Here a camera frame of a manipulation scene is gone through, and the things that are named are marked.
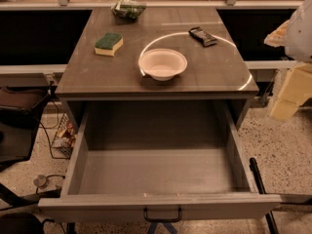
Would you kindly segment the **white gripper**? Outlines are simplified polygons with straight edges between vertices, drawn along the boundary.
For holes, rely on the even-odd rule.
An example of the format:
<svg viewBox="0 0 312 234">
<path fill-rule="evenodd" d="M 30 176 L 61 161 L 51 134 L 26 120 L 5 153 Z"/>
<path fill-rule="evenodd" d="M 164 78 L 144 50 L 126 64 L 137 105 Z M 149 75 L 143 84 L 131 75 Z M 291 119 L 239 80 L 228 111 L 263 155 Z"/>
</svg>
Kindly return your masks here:
<svg viewBox="0 0 312 234">
<path fill-rule="evenodd" d="M 264 43 L 275 48 L 285 46 L 288 57 L 297 61 L 312 62 L 312 0 L 304 0 L 290 20 L 286 20 L 268 34 Z M 312 64 L 304 63 L 287 72 L 269 117 L 286 122 L 310 98 L 312 98 Z"/>
</svg>

